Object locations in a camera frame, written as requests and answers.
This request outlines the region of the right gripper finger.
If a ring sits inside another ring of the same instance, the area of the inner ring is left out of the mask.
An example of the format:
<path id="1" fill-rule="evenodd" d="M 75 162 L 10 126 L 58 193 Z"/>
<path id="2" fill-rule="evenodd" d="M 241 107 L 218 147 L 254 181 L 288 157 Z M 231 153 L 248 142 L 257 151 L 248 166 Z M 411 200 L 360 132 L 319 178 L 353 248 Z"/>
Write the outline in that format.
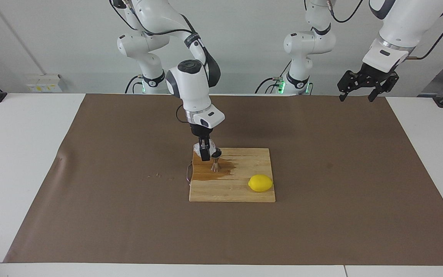
<path id="1" fill-rule="evenodd" d="M 199 137 L 199 156 L 202 161 L 209 161 L 211 159 L 210 147 L 210 137 Z"/>

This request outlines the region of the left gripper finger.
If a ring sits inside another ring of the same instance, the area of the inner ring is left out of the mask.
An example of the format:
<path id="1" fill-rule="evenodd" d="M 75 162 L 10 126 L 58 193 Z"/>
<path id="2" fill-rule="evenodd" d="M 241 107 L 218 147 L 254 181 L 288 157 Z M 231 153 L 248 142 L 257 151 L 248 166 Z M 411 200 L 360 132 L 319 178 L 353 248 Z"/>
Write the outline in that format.
<path id="1" fill-rule="evenodd" d="M 396 82 L 399 80 L 398 74 L 392 74 L 388 77 L 383 84 L 377 83 L 375 89 L 371 91 L 368 96 L 369 102 L 373 102 L 376 97 L 382 93 L 390 92 L 395 86 Z"/>
<path id="2" fill-rule="evenodd" d="M 355 73 L 351 70 L 346 71 L 337 83 L 339 100 L 344 102 L 350 92 L 360 89 L 365 81 L 365 74 L 361 71 Z"/>

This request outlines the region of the small clear textured cup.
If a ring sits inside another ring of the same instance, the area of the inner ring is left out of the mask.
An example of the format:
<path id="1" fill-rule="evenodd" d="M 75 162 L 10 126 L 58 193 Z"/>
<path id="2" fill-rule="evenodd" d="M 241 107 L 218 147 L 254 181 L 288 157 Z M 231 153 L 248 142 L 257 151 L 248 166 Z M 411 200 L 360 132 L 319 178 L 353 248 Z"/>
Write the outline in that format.
<path id="1" fill-rule="evenodd" d="M 216 147 L 216 144 L 214 143 L 214 141 L 212 139 L 209 139 L 209 143 L 210 143 L 210 147 L 209 147 L 210 158 L 221 156 L 221 150 Z M 202 158 L 202 153 L 200 152 L 199 142 L 193 145 L 193 150 L 197 156 Z"/>

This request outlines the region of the wooden cutting board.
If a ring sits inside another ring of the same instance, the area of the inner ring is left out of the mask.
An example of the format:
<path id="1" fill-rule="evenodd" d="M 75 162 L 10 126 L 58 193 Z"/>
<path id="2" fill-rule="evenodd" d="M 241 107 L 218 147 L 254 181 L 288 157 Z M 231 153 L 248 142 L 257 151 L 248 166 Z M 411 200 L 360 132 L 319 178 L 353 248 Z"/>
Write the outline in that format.
<path id="1" fill-rule="evenodd" d="M 219 170 L 213 172 L 213 162 L 204 162 L 192 153 L 190 202 L 216 203 L 274 203 L 275 188 L 253 191 L 248 185 L 254 175 L 273 179 L 270 150 L 222 147 Z"/>

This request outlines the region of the yellow lemon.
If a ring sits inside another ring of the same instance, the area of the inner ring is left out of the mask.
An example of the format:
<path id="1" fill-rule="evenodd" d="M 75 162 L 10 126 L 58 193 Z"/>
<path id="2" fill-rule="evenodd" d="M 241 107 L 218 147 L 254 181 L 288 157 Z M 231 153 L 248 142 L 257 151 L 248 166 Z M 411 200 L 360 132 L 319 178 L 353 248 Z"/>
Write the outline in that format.
<path id="1" fill-rule="evenodd" d="M 248 187 L 255 192 L 265 192 L 273 188 L 273 180 L 267 175 L 253 175 L 248 181 Z"/>

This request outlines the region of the brown paper table mat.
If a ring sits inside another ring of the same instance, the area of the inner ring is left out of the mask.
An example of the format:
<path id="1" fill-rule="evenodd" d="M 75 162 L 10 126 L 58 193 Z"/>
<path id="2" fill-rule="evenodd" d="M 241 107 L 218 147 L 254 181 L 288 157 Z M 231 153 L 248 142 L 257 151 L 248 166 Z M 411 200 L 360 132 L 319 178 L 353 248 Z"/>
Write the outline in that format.
<path id="1" fill-rule="evenodd" d="M 270 150 L 276 202 L 191 203 L 180 100 L 89 94 L 4 261 L 443 266 L 443 198 L 384 97 L 212 102 L 218 147 Z"/>

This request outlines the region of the white wall socket box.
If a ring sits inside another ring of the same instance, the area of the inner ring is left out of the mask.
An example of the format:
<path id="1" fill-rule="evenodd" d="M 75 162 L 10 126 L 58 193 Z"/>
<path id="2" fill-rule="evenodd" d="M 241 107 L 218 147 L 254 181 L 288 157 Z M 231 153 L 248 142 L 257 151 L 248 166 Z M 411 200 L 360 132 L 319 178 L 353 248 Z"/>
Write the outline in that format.
<path id="1" fill-rule="evenodd" d="M 59 74 L 26 74 L 26 87 L 32 93 L 63 93 L 64 82 Z"/>

